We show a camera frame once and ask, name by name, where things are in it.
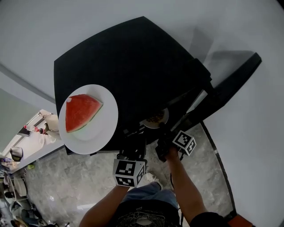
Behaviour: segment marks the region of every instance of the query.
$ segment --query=hand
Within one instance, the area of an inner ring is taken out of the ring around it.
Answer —
[[[169,148],[169,152],[166,154],[165,158],[167,159],[167,161],[179,159],[178,158],[178,149],[174,146],[171,146]]]

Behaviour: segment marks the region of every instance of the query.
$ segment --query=marble floor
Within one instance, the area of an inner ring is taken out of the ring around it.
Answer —
[[[206,208],[222,216],[229,214],[232,203],[225,179],[214,150],[202,128],[190,129],[197,146],[190,155],[184,156],[183,165],[200,190]],[[148,170],[170,188],[170,172],[155,152],[157,142],[147,146]],[[65,226],[79,226],[84,214],[100,201],[114,186],[112,176],[116,153],[93,156],[66,154],[61,149],[34,163],[35,168],[21,170],[25,175],[29,199],[37,206],[46,221]],[[139,186],[147,184],[143,179]]]

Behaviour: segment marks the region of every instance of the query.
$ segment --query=white plate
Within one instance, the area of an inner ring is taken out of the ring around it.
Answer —
[[[168,108],[165,108],[163,111],[164,111],[164,116],[159,122],[153,123],[153,122],[149,122],[145,119],[145,120],[142,121],[142,124],[145,125],[146,127],[150,128],[150,129],[160,128],[159,124],[160,123],[167,123],[169,116],[170,116]]]
[[[103,86],[89,84],[72,94],[88,94],[103,103],[94,118],[83,128],[67,133],[65,127],[66,100],[59,114],[59,134],[64,144],[77,154],[92,154],[102,149],[112,138],[118,121],[118,108],[112,93]]]

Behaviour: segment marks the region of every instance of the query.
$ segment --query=small bowl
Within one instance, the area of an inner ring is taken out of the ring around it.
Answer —
[[[160,121],[154,123],[154,122],[149,122],[145,119],[145,120],[142,121],[142,124],[145,125],[149,129],[160,128],[159,124],[160,123],[166,124],[168,122],[168,119],[169,119],[169,116],[170,116],[168,108],[165,108],[163,111],[164,111],[164,116]]]

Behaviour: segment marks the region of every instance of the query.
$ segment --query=blue jeans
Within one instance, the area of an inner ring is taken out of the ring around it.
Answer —
[[[122,203],[129,200],[160,200],[178,209],[178,203],[174,193],[168,189],[161,190],[157,182],[131,189],[122,200]]]
[[[35,225],[38,225],[38,219],[35,219],[35,218],[30,218],[30,215],[29,214],[32,214],[31,211],[26,211],[26,210],[22,210],[21,212],[21,218],[22,220],[28,224],[28,226],[35,226]]]

